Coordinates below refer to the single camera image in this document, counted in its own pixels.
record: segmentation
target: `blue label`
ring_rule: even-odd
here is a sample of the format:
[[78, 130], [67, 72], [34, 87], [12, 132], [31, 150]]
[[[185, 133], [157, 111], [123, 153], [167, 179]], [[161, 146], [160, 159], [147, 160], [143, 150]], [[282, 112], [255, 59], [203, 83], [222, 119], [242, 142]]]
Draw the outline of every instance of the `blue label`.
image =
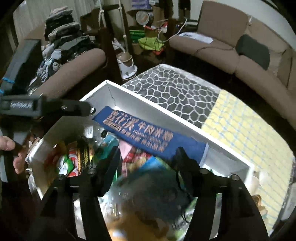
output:
[[171, 159], [176, 149], [183, 147], [189, 158], [200, 163], [207, 149], [206, 143], [153, 125], [123, 111], [113, 110], [109, 106], [102, 109], [93, 120], [131, 145], [161, 158]]

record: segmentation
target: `white paper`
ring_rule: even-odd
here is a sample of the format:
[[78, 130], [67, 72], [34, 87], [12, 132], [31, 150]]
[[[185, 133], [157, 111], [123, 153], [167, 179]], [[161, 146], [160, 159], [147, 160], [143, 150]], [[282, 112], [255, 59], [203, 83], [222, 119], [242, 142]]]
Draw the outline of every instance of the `white paper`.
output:
[[184, 33], [181, 33], [179, 36], [199, 40], [207, 44], [210, 44], [211, 42], [213, 42], [212, 38], [204, 36], [202, 34], [193, 33], [193, 32], [184, 32]]
[[92, 139], [92, 137], [93, 137], [93, 129], [94, 129], [93, 126], [86, 126], [86, 127], [84, 128], [84, 136], [85, 136], [87, 139]]

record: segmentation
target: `blue rope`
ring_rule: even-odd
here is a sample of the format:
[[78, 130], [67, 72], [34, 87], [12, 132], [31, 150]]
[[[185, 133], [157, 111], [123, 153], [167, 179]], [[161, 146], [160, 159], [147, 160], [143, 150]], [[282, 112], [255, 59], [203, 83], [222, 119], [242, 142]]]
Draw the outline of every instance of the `blue rope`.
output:
[[2, 79], [8, 83], [11, 83], [11, 84], [15, 83], [13, 80], [7, 79], [6, 77], [3, 77]]

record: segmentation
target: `sofa armrest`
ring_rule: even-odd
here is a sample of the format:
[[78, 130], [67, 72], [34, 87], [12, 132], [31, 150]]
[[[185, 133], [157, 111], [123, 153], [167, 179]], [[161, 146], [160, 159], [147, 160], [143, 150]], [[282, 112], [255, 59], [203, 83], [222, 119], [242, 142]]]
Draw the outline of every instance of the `sofa armrest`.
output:
[[45, 95], [50, 98], [61, 98], [76, 84], [94, 72], [106, 61], [101, 49], [91, 49], [64, 64], [53, 76], [43, 83], [34, 95]]

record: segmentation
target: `white box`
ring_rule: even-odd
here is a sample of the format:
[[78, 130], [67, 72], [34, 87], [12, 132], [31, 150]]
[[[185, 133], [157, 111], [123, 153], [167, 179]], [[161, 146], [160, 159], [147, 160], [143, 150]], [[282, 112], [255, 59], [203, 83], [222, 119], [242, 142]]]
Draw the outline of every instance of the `white box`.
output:
[[197, 141], [207, 142], [209, 150], [204, 164], [224, 176], [230, 176], [234, 173], [238, 174], [246, 187], [249, 188], [254, 171], [252, 163], [200, 128], [156, 103], [108, 80], [94, 88], [81, 101], [89, 102], [96, 109], [96, 113], [89, 117], [61, 117], [29, 156], [29, 166], [32, 168], [37, 190], [41, 198], [48, 189], [43, 168], [43, 163], [48, 153], [52, 151], [55, 144], [63, 141], [67, 136], [74, 133], [83, 133], [83, 127], [93, 122], [92, 118], [106, 105], [155, 125], [192, 137]]

